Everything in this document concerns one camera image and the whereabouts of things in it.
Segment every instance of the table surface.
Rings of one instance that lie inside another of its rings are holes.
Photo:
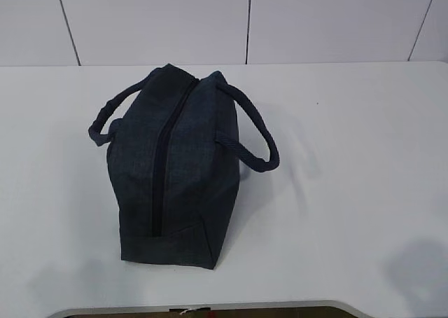
[[[448,64],[185,66],[246,92],[281,154],[273,172],[243,169],[215,270],[120,260],[106,149],[87,128],[152,68],[0,68],[0,317],[306,305],[448,316]],[[266,155],[239,117],[242,143]]]

